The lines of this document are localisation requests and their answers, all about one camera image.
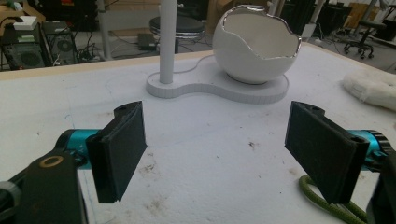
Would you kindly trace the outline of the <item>black office chair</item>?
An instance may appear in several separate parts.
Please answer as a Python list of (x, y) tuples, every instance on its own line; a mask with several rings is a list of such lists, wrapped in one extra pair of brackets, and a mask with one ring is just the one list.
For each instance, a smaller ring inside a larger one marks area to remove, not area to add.
[(365, 59), (366, 57), (368, 57), (369, 59), (373, 59), (374, 48), (371, 45), (366, 44), (365, 41), (371, 33), (373, 33), (376, 30), (385, 30), (387, 28), (387, 25), (377, 21), (359, 21), (359, 25), (366, 27), (363, 36), (359, 41), (357, 40), (348, 41), (345, 44), (343, 51), (345, 54), (348, 54), (350, 48), (357, 48), (360, 58), (362, 60)]

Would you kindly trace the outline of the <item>black round stool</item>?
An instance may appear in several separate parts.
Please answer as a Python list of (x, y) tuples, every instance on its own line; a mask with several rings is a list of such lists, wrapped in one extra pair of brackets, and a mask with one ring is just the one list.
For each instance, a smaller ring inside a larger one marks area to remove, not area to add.
[[(157, 35), (161, 35), (160, 17), (153, 18), (149, 21), (150, 31)], [(178, 42), (180, 39), (198, 40), (205, 35), (205, 26), (201, 21), (185, 16), (177, 16), (176, 21), (176, 37), (175, 37), (175, 53), (178, 53)]]

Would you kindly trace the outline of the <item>white stand base with pole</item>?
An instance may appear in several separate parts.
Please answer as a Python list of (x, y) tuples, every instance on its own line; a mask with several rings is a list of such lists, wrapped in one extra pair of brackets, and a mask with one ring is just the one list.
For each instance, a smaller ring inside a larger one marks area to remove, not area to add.
[(228, 77), (218, 68), (206, 71), (200, 67), (199, 63), (211, 55), (201, 58), (191, 69), (175, 72), (176, 24), (177, 0), (170, 0), (169, 3), (161, 0), (160, 71), (148, 77), (148, 93), (159, 98), (171, 99), (183, 94), (205, 92), (254, 105), (275, 103), (285, 97), (290, 84), (284, 75), (264, 84), (248, 85)]

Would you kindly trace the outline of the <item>white box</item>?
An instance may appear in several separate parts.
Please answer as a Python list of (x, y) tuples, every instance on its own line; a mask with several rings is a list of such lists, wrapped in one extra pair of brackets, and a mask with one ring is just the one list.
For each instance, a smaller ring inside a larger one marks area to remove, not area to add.
[(18, 31), (31, 31), (35, 29), (37, 23), (36, 16), (19, 16), (13, 23), (13, 27)]

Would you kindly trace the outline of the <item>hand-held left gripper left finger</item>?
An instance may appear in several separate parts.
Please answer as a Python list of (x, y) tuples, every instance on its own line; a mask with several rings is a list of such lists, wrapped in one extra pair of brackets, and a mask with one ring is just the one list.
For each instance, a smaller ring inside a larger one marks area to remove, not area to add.
[(113, 120), (86, 145), (98, 202), (120, 202), (147, 148), (143, 103), (117, 107)]

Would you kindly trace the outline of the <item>black computer tower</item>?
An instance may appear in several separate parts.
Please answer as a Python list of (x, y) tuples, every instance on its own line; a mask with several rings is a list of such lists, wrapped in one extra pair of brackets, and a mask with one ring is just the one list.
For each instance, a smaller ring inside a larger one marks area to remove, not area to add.
[(73, 34), (65, 21), (45, 21), (42, 24), (55, 65), (70, 65), (78, 62)]
[(2, 37), (2, 51), (11, 70), (51, 65), (39, 24), (33, 30), (16, 30), (8, 24)]

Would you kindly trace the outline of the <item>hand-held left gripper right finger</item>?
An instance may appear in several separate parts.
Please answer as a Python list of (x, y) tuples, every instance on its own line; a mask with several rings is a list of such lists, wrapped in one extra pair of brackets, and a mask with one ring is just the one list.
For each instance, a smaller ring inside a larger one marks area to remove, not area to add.
[(327, 203), (348, 203), (370, 142), (325, 117), (317, 106), (293, 101), (285, 148), (317, 185)]

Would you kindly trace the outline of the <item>white eggshell-shaped bowl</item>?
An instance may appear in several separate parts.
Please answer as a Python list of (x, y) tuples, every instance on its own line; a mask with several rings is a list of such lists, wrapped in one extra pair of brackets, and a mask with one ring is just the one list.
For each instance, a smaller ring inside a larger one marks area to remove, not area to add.
[(295, 62), (302, 39), (262, 6), (240, 5), (223, 14), (213, 36), (218, 65), (232, 78), (262, 84), (284, 75)]

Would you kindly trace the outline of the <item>white metal table leg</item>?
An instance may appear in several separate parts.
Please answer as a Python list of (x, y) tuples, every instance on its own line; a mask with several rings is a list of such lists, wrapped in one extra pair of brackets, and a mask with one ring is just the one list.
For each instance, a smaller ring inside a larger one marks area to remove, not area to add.
[(111, 49), (110, 49), (110, 42), (108, 35), (108, 27), (106, 23), (105, 0), (96, 0), (96, 5), (97, 5), (100, 32), (102, 37), (103, 59), (105, 61), (109, 61), (112, 59), (112, 56), (111, 56)]

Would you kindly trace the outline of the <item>white fluffy cloth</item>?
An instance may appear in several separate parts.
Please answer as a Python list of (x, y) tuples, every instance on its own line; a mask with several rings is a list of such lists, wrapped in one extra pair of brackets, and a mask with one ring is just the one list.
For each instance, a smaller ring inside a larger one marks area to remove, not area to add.
[(361, 102), (396, 112), (396, 75), (377, 71), (357, 71), (345, 75), (342, 85)]

